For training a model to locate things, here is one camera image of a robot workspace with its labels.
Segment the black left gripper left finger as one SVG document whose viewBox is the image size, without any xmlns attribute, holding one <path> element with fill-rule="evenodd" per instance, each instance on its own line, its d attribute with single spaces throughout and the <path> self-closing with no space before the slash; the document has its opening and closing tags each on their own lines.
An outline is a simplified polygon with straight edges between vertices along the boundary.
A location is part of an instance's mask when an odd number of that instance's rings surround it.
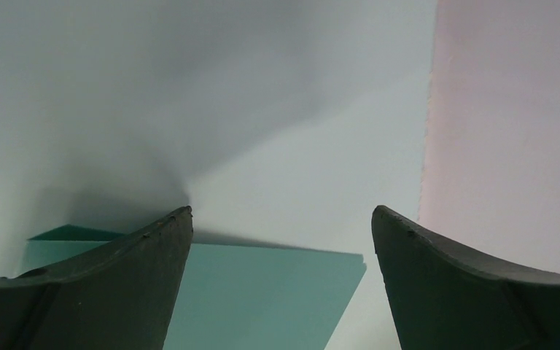
<svg viewBox="0 0 560 350">
<path fill-rule="evenodd" d="M 18 277 L 0 277 L 0 349 L 161 349 L 193 240 L 189 206 Z"/>
</svg>

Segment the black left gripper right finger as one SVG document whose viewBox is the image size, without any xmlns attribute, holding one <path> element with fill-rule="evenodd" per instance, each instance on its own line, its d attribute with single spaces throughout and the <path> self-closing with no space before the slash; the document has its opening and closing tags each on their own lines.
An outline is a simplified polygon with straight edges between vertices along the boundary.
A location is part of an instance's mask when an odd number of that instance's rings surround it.
<svg viewBox="0 0 560 350">
<path fill-rule="evenodd" d="M 371 230 L 403 349 L 560 349 L 560 274 L 485 254 L 386 206 Z"/>
</svg>

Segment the teal plastic folder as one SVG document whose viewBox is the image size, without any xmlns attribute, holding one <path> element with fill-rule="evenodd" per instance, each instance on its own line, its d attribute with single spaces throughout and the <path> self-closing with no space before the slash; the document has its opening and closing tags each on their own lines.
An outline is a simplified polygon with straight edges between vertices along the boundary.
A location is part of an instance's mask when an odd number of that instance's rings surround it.
<svg viewBox="0 0 560 350">
<path fill-rule="evenodd" d="M 166 349 L 324 349 L 362 255 L 194 232 Z"/>
</svg>

